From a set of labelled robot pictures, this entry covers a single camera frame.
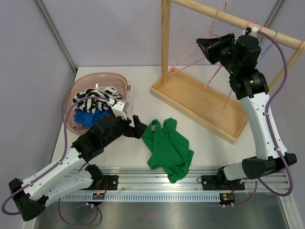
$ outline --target black and white striped cloth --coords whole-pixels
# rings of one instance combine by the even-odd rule
[[[77,100],[90,96],[105,97],[107,99],[114,99],[114,104],[117,100],[123,99],[122,94],[116,90],[114,87],[97,87],[92,89],[87,89],[83,92],[78,93],[72,100],[72,105],[76,103]],[[78,103],[73,109],[81,109],[84,112],[95,113],[98,108],[101,111],[108,111],[114,104],[110,104],[108,101],[103,99],[87,99]]]

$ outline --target wooden drying rack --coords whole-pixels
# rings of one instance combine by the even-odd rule
[[[227,142],[234,144],[245,125],[248,122],[247,116],[240,103],[230,99],[227,107],[223,109],[227,96],[211,87],[203,90],[205,84],[194,77],[177,72],[170,77],[168,71],[169,36],[170,36],[170,15],[171,2],[187,7],[196,12],[202,13],[230,25],[244,29],[248,21],[238,18],[226,12],[200,4],[193,0],[162,0],[162,75],[161,78],[150,88],[150,93],[175,108],[185,116],[204,126],[214,134]],[[276,31],[262,27],[261,31],[274,37]],[[290,68],[301,56],[305,49],[305,42],[296,38],[279,33],[276,41],[284,46],[294,49],[295,52],[287,62]],[[269,84],[270,90],[282,79],[284,68],[282,68]]]

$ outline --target green cloth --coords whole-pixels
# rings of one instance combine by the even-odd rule
[[[189,141],[176,131],[177,121],[169,118],[163,123],[153,120],[142,139],[152,152],[147,164],[151,169],[164,168],[170,182],[175,183],[189,172],[194,152]]]

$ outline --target wooden rod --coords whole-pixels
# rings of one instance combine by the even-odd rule
[[[301,56],[301,54],[305,51],[305,41],[300,45],[300,47],[295,50],[294,54],[290,57],[290,59],[287,62],[288,69],[295,63],[295,61]],[[275,78],[271,81],[269,84],[269,90],[271,91],[277,83],[283,78],[284,76],[284,67],[278,72],[278,74],[275,76]]]
[[[169,0],[169,1],[174,2],[174,3],[176,3],[178,5],[181,5],[181,6],[187,7],[191,10],[202,13],[202,14],[207,15],[207,16],[212,17],[212,18],[215,17],[216,12],[217,12],[217,9],[214,9],[212,7],[209,7],[209,6],[206,6],[206,5],[203,5],[203,4],[200,4],[200,3],[196,2],[196,1],[193,1],[193,0]],[[226,22],[226,23],[228,23],[230,25],[233,25],[235,27],[238,27],[240,29],[245,29],[245,27],[247,26],[247,24],[249,22],[245,19],[238,18],[234,15],[231,15],[229,13],[222,12],[222,11],[218,12],[216,18],[217,18],[217,20]],[[250,23],[249,27],[251,27],[251,28],[252,27],[257,27],[257,24]],[[276,31],[268,29],[266,27],[262,27],[261,30],[264,33],[267,33],[271,37],[275,37],[275,35],[276,35]],[[300,45],[303,43],[303,41],[301,41],[299,39],[287,36],[287,35],[282,34],[282,33],[278,34],[276,41],[278,43],[284,45],[284,46],[287,46],[287,47],[295,49],[295,50],[297,50],[300,47]]]
[[[165,84],[167,82],[168,47],[170,42],[171,2],[169,0],[162,0],[161,14],[161,83]]]

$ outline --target wooden base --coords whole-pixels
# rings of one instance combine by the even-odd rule
[[[200,80],[184,72],[178,72],[168,77],[164,85],[161,79],[158,80],[150,88],[150,93],[227,142],[234,144],[248,121],[244,109],[234,99],[230,99],[224,109],[227,95],[211,87],[203,90],[204,86],[205,84]]]

